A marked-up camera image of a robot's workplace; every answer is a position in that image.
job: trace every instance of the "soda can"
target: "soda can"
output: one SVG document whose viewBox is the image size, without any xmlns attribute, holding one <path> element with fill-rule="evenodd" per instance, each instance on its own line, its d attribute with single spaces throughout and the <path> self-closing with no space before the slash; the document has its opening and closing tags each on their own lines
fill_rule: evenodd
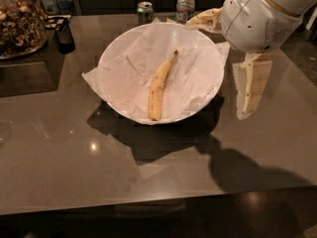
<svg viewBox="0 0 317 238">
<path fill-rule="evenodd" d="M 152 3 L 150 2 L 141 2 L 138 4 L 138 23 L 139 25 L 144 25 L 151 23 L 154 18 L 154 10 Z"/>
</svg>

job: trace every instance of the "dark floor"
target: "dark floor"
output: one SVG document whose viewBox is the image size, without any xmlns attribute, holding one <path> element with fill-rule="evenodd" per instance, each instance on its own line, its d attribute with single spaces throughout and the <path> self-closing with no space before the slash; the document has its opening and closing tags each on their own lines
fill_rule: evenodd
<svg viewBox="0 0 317 238">
<path fill-rule="evenodd" d="M 317 86 L 316 44 L 296 32 L 281 49 Z M 315 238 L 317 187 L 0 216 L 17 237 Z"/>
</svg>

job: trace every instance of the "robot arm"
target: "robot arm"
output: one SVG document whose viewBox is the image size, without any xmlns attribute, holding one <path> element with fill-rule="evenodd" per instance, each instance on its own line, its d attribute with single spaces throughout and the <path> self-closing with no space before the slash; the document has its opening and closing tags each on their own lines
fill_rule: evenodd
<svg viewBox="0 0 317 238">
<path fill-rule="evenodd" d="M 225 0 L 222 8 L 207 10 L 187 22 L 212 33 L 220 28 L 232 49 L 246 53 L 244 62 L 233 65 L 239 119 L 248 118 L 261 102 L 271 69 L 269 53 L 287 40 L 316 1 Z"/>
</svg>

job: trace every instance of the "white plate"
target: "white plate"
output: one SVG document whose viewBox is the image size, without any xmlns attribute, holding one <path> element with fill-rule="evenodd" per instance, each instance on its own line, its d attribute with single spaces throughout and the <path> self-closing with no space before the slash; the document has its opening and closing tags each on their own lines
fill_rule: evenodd
<svg viewBox="0 0 317 238">
<path fill-rule="evenodd" d="M 166 82 L 162 118 L 151 121 L 147 108 L 152 77 L 175 49 L 179 56 Z M 141 124 L 172 123 L 197 113 L 214 98 L 223 81 L 225 59 L 203 33 L 178 24 L 155 23 L 118 37 L 94 71 L 83 77 L 119 114 Z"/>
</svg>

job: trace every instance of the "banana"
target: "banana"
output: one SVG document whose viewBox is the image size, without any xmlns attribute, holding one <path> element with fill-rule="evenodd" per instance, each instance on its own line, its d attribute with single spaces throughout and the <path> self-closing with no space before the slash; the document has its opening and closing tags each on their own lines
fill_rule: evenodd
<svg viewBox="0 0 317 238">
<path fill-rule="evenodd" d="M 159 121 L 161 117 L 161 104 L 162 95 L 165 89 L 165 82 L 173 65 L 178 56 L 178 51 L 175 51 L 172 56 L 164 61 L 157 69 L 154 75 L 149 92 L 148 102 L 148 116 L 152 121 Z"/>
</svg>

